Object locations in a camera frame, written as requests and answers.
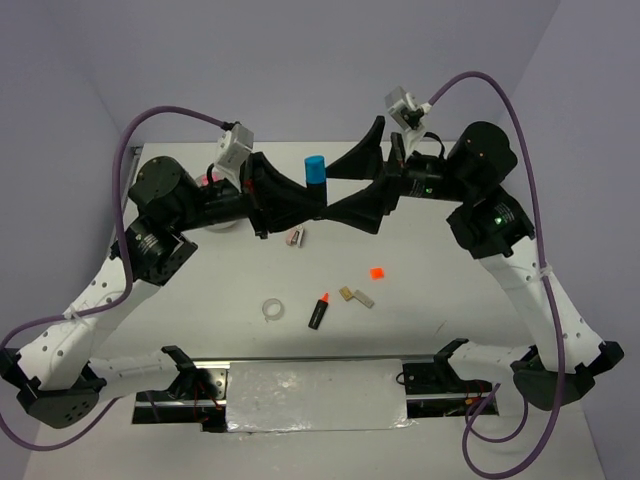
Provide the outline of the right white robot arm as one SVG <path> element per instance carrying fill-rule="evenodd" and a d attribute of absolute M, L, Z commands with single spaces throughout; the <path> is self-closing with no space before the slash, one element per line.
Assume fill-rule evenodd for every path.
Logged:
<path fill-rule="evenodd" d="M 493 276 L 529 331 L 532 344 L 501 349 L 467 339 L 451 341 L 433 359 L 436 383 L 457 391 L 467 381 L 512 384 L 528 405 L 552 411 L 588 393 L 598 375 L 623 358 L 583 319 L 546 261 L 536 220 L 503 188 L 517 157 L 497 125 L 469 125 L 451 149 L 421 153 L 423 130 L 394 134 L 380 147 L 385 122 L 338 160 L 305 160 L 305 182 L 320 200 L 331 179 L 363 180 L 366 187 L 326 204 L 323 217 L 377 233 L 403 197 L 452 201 L 447 218 L 457 244 Z"/>

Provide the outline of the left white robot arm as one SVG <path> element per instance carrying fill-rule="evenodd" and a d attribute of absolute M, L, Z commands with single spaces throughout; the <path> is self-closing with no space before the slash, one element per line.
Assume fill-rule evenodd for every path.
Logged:
<path fill-rule="evenodd" d="M 200 186 L 177 160 L 160 156 L 143 165 L 128 192 L 138 215 L 121 227 L 92 282 L 46 330 L 19 349 L 1 349 L 1 376 L 34 419 L 67 428 L 101 401 L 145 390 L 189 396 L 203 372 L 177 346 L 138 357 L 99 359 L 96 352 L 139 306 L 158 293 L 196 252 L 185 232 L 249 219 L 265 238 L 321 218 L 326 181 L 301 186 L 278 172 L 262 153 L 240 167 L 240 184 Z"/>

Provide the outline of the black blue-tip highlighter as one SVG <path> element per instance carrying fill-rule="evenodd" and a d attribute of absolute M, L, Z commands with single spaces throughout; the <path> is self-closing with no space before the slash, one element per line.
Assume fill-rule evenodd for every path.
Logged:
<path fill-rule="evenodd" d="M 321 202 L 323 205 L 327 204 L 327 175 L 326 175 L 326 183 L 321 185 L 307 185 L 306 189 L 310 193 L 310 195 Z"/>

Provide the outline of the pink marker pack bottle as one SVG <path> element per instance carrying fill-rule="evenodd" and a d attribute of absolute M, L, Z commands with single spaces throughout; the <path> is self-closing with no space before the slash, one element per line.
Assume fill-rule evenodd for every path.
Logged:
<path fill-rule="evenodd" d="M 200 187 L 207 187 L 211 183 L 216 183 L 218 181 L 221 181 L 223 178 L 224 178 L 223 174 L 220 173 L 218 170 L 214 169 L 210 174 L 204 173 L 203 175 L 201 175 L 197 179 L 197 182 Z"/>

